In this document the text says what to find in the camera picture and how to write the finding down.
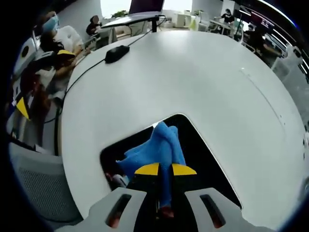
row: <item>white table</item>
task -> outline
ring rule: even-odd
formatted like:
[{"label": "white table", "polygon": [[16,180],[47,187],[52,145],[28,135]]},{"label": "white table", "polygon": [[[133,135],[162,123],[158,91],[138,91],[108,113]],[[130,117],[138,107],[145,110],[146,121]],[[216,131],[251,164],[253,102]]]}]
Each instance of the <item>white table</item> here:
[{"label": "white table", "polygon": [[221,23],[221,22],[218,22],[218,21],[216,21],[216,20],[209,20],[211,23],[214,23],[214,24],[216,24],[216,25],[218,25],[218,26],[220,26],[220,27],[222,27],[222,32],[221,32],[221,34],[223,35],[223,33],[224,33],[224,29],[227,29],[227,30],[231,30],[231,25],[229,25],[229,24],[227,24],[227,23]]},{"label": "white table", "polygon": [[[109,49],[136,38],[87,56],[69,85]],[[296,204],[306,167],[304,127],[277,76],[244,46],[218,34],[158,32],[130,48],[118,62],[88,71],[64,102],[63,163],[82,216],[110,192],[101,150],[183,113],[229,178],[244,218],[278,228]]]},{"label": "white table", "polygon": [[176,28],[188,28],[191,24],[192,16],[189,14],[175,14],[174,20],[172,22],[175,24]]}]

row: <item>mesh chair back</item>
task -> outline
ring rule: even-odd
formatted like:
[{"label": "mesh chair back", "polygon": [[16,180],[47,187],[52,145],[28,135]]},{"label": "mesh chair back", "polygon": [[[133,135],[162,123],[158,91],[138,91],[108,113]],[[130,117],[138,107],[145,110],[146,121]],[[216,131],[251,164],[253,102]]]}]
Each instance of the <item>mesh chair back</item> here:
[{"label": "mesh chair back", "polygon": [[65,178],[62,158],[15,144],[11,144],[10,148],[17,179],[39,215],[58,224],[81,221]]}]

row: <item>face mask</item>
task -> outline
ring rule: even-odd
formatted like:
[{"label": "face mask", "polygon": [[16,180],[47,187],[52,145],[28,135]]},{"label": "face mask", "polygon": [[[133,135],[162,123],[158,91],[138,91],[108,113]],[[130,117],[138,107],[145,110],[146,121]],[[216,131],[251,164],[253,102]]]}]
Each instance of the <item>face mask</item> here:
[{"label": "face mask", "polygon": [[49,32],[58,28],[59,28],[59,20],[57,15],[51,17],[46,23],[43,24],[43,32]]}]

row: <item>blue cloth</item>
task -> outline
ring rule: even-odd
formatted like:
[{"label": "blue cloth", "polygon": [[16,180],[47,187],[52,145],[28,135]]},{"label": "blue cloth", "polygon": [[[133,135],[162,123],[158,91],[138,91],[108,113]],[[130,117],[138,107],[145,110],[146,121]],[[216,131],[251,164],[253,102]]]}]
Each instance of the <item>blue cloth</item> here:
[{"label": "blue cloth", "polygon": [[167,127],[160,122],[155,128],[150,139],[125,153],[125,159],[118,164],[131,179],[134,172],[140,167],[160,163],[162,170],[162,192],[160,207],[170,205],[170,177],[169,167],[172,163],[185,165],[183,151],[178,139],[178,129],[175,126]]},{"label": "blue cloth", "polygon": [[55,16],[51,17],[46,23],[43,24],[42,28],[43,28],[43,32],[49,32],[49,31],[52,31],[54,29],[57,30],[59,28],[58,16],[55,15]]}]

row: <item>black slot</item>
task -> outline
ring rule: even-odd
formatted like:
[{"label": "black slot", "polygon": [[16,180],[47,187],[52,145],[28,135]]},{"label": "black slot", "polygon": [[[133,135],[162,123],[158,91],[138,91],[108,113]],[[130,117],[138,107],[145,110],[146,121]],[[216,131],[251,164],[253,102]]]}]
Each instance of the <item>black slot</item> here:
[{"label": "black slot", "polygon": [[[176,126],[178,128],[178,138],[183,150],[185,162],[187,166],[197,172],[198,177],[203,183],[203,187],[218,190],[241,208],[241,204],[224,172],[190,120],[184,115],[176,114],[163,121],[167,126]],[[113,176],[115,174],[123,175],[124,173],[116,163],[116,160],[123,160],[126,151],[149,140],[152,131],[153,127],[149,126],[103,149],[100,154],[100,162],[104,173],[108,174],[107,176]],[[118,187],[114,186],[108,177],[107,179],[112,190]]]},{"label": "black slot", "polygon": [[117,203],[115,204],[115,206],[113,207],[113,209],[111,210],[110,214],[108,215],[105,221],[106,225],[108,225],[111,228],[118,227],[121,215],[130,199],[131,196],[127,194],[124,194],[119,198],[119,200],[117,201]]},{"label": "black slot", "polygon": [[225,225],[225,220],[218,209],[217,205],[215,202],[211,199],[209,195],[203,195],[201,196],[201,199],[207,208],[209,215],[212,219],[213,225],[215,228],[220,228]]}]

